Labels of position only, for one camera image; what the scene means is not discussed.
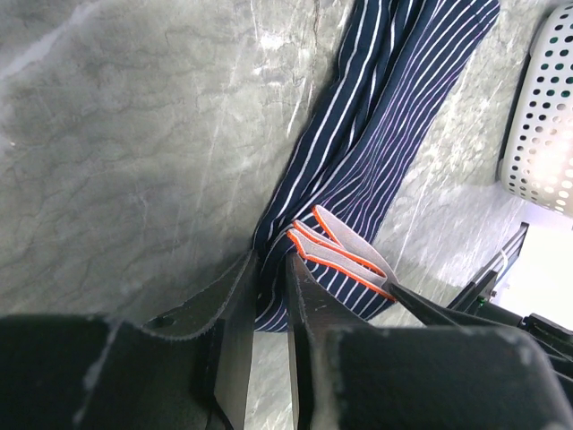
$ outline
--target striped cloth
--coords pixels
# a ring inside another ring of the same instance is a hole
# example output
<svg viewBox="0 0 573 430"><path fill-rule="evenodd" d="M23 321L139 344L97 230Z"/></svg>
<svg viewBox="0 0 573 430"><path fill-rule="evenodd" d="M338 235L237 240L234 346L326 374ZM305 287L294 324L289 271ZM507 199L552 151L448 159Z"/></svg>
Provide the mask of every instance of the striped cloth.
<svg viewBox="0 0 573 430"><path fill-rule="evenodd" d="M323 233L319 204L372 242L441 103L499 13L497 0L356 0L335 81L316 107L255 230L262 266L256 329L285 331L286 232ZM391 302L346 275L305 262L347 308L372 318Z"/></svg>

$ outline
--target gray marble table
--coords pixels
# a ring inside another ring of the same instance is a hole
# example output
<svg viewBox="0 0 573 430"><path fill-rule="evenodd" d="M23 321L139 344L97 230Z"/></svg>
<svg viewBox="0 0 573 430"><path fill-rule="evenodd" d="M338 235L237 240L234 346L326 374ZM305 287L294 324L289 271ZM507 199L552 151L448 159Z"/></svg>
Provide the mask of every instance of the gray marble table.
<svg viewBox="0 0 573 430"><path fill-rule="evenodd" d="M248 248L352 0L0 2L0 312L142 322ZM494 182L548 2L502 0L375 245L447 302L520 221ZM414 321L397 306L375 323ZM284 336L255 336L246 426L290 428Z"/></svg>

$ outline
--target white plastic basket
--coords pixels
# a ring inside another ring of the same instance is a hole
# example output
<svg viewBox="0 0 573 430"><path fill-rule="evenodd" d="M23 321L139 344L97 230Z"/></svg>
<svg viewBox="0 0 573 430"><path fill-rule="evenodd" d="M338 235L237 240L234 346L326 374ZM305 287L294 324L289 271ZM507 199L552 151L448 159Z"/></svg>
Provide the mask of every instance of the white plastic basket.
<svg viewBox="0 0 573 430"><path fill-rule="evenodd" d="M573 217L573 4L535 36L500 180L512 194Z"/></svg>

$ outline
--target orange trim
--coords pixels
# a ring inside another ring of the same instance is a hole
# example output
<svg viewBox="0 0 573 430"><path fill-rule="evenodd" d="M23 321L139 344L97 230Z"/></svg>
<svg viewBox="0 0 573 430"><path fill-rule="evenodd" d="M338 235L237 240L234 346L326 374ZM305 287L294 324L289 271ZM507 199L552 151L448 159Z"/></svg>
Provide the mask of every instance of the orange trim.
<svg viewBox="0 0 573 430"><path fill-rule="evenodd" d="M384 291L383 289L381 289L380 287L376 287L374 284L372 284L371 282L368 282L366 279L362 279L359 276L355 275L353 272L346 270L344 267L338 266L337 264L333 263L333 262L328 262L326 260L322 260L321 258L315 257L314 255L309 255L307 254L304 249L303 246L301 245L301 243L298 240L298 237L296 237L295 235L293 235L290 231L287 231L286 235L288 236L288 238L290 240L293 241L293 243L295 244L296 247L296 251L298 251L298 253L305 258L306 260L309 260L311 262L317 262L318 264L323 264L325 266L328 266L336 271L340 271L342 273L344 273L345 275L347 275L348 278L351 278L357 282L360 282L361 284L363 284L365 287L367 287L368 289L371 289L372 291L374 291L375 293L380 294L381 296L387 298L388 300L391 300L393 302L396 301L396 299L391 296L389 293L387 293L386 291Z"/></svg>
<svg viewBox="0 0 573 430"><path fill-rule="evenodd" d="M294 221L293 225L295 226L296 230L300 231L304 235L304 237L309 239L311 242L314 242L317 245L324 246L325 248L328 248L332 251L335 251L339 254L342 254L345 257L352 260L353 262L358 262L358 263L362 264L363 266L366 266L368 269L370 269L374 273L379 274L379 275L383 276L384 278L387 278L386 273L384 273L384 271L382 269L380 269L376 264L369 262L368 260L365 260L364 258L359 257L356 254L349 253L344 248L334 246L327 241L320 240L318 237L310 235L304 228L300 227L300 225L301 225L300 221Z"/></svg>
<svg viewBox="0 0 573 430"><path fill-rule="evenodd" d="M332 233L332 230L329 228L329 226L327 226L326 222L324 221L324 219L322 219L321 215L319 214L319 212L316 210L316 206L312 206L312 213L314 214L314 218L316 218L317 221L319 221L319 224L321 225L321 227L324 229L324 231L326 231L326 234L329 235L329 237L336 242L337 244L339 244L340 246L342 246L342 244L340 243L340 241L337 239L337 237L335 236L334 233Z"/></svg>

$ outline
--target white perforated basket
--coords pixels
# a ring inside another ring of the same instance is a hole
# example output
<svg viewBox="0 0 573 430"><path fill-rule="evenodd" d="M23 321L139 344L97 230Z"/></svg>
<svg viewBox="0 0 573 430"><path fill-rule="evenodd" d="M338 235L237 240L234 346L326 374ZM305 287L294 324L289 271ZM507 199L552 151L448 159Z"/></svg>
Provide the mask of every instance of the white perforated basket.
<svg viewBox="0 0 573 430"><path fill-rule="evenodd" d="M500 180L512 194L573 217L573 4L537 32Z"/></svg>

